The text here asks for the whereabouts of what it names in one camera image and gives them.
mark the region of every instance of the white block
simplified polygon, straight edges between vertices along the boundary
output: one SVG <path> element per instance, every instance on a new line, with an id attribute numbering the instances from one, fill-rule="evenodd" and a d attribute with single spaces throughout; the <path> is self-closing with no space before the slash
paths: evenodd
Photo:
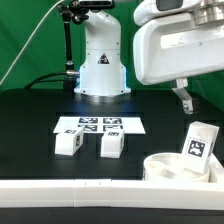
<path id="1" fill-rule="evenodd" d="M 111 180 L 75 180 L 74 207 L 111 206 Z"/>
<path id="2" fill-rule="evenodd" d="M 184 167 L 203 174 L 208 166 L 219 127 L 193 122 L 190 124 L 184 143 Z"/>
<path id="3" fill-rule="evenodd" d="M 73 207 L 74 180 L 1 180 L 0 207 Z"/>
<path id="4" fill-rule="evenodd" d="M 124 130 L 107 130 L 101 141 L 101 157 L 119 158 L 124 147 Z"/>
<path id="5" fill-rule="evenodd" d="M 83 144 L 83 127 L 66 127 L 56 135 L 55 154 L 72 156 Z"/>

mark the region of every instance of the white robotic device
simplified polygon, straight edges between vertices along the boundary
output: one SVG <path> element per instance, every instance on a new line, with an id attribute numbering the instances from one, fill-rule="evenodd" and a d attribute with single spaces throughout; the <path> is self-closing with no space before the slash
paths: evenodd
<path id="1" fill-rule="evenodd" d="M 145 85 L 175 81 L 173 90 L 187 114 L 198 110 L 184 89 L 187 77 L 224 69 L 224 1 L 205 0 L 192 7 L 191 12 L 148 19 L 134 37 L 137 79 Z M 142 14 L 136 23 L 154 15 L 151 11 L 148 17 Z"/>
<path id="2" fill-rule="evenodd" d="M 93 102 L 113 102 L 129 96 L 126 68 L 120 60 L 121 26 L 117 19 L 103 11 L 112 8 L 113 0 L 75 0 L 89 9 L 85 19 L 86 59 L 80 67 L 76 96 Z"/>
<path id="3" fill-rule="evenodd" d="M 191 9 L 199 5 L 201 1 L 202 0 L 144 0 L 134 12 L 134 20 L 137 25 L 142 26 L 153 18 Z"/>

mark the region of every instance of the green backdrop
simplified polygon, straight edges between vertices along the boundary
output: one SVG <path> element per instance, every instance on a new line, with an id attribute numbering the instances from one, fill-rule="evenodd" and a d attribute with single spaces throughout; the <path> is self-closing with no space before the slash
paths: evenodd
<path id="1" fill-rule="evenodd" d="M 56 2 L 55 0 L 2 1 L 0 7 L 0 79 L 7 72 L 36 25 Z M 117 3 L 115 9 L 108 10 L 122 26 L 121 61 L 128 71 L 127 85 L 131 89 L 170 89 L 170 83 L 143 86 L 135 78 L 132 43 L 134 34 L 139 28 L 133 21 L 133 12 L 137 5 L 137 2 Z M 76 68 L 79 68 L 85 60 L 84 25 L 71 24 L 71 30 L 73 60 Z M 38 29 L 3 85 L 0 86 L 0 91 L 23 88 L 40 76 L 64 71 L 64 63 L 63 22 L 55 8 Z M 62 83 L 38 84 L 35 88 L 62 88 Z M 188 90 L 199 93 L 224 111 L 223 71 L 190 78 Z"/>

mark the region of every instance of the black cable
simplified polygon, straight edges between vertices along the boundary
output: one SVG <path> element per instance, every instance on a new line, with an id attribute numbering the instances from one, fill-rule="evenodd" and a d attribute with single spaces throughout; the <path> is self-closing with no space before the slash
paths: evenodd
<path id="1" fill-rule="evenodd" d="M 67 73 L 66 72 L 58 72 L 58 73 L 51 73 L 48 75 L 41 76 L 41 77 L 35 79 L 34 81 L 32 81 L 30 84 L 26 85 L 24 87 L 24 89 L 30 89 L 33 85 L 35 85 L 36 83 L 39 83 L 39 81 L 41 81 L 43 79 L 54 77 L 54 76 L 59 76 L 59 75 L 67 75 Z"/>
<path id="2" fill-rule="evenodd" d="M 33 85 L 38 84 L 38 83 L 46 83 L 46 82 L 63 82 L 65 81 L 64 79 L 54 79 L 54 80 L 43 80 L 43 81 L 36 81 L 33 83 Z"/>

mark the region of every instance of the white cable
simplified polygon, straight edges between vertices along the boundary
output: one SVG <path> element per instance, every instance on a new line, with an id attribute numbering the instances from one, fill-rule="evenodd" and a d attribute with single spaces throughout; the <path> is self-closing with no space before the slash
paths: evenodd
<path id="1" fill-rule="evenodd" d="M 19 54 L 17 55 L 17 57 L 15 58 L 15 60 L 13 61 L 13 63 L 11 64 L 11 66 L 9 67 L 8 71 L 5 73 L 4 77 L 2 78 L 1 82 L 0 82 L 0 86 L 2 85 L 2 83 L 4 82 L 4 80 L 7 78 L 7 76 L 9 75 L 9 73 L 11 72 L 12 68 L 14 67 L 14 65 L 16 64 L 16 62 L 18 61 L 18 59 L 20 58 L 20 56 L 22 55 L 22 53 L 24 52 L 24 50 L 26 49 L 27 45 L 30 43 L 31 39 L 33 38 L 34 34 L 36 33 L 36 31 L 39 29 L 39 27 L 41 26 L 41 24 L 44 22 L 44 20 L 47 18 L 47 16 L 51 13 L 51 11 L 61 2 L 63 2 L 65 0 L 60 0 L 58 1 L 56 4 L 54 4 L 50 10 L 45 14 L 45 16 L 41 19 L 41 21 L 38 23 L 37 27 L 34 29 L 33 33 L 30 35 L 29 39 L 27 40 L 27 42 L 25 43 L 25 45 L 23 46 L 22 50 L 19 52 Z"/>

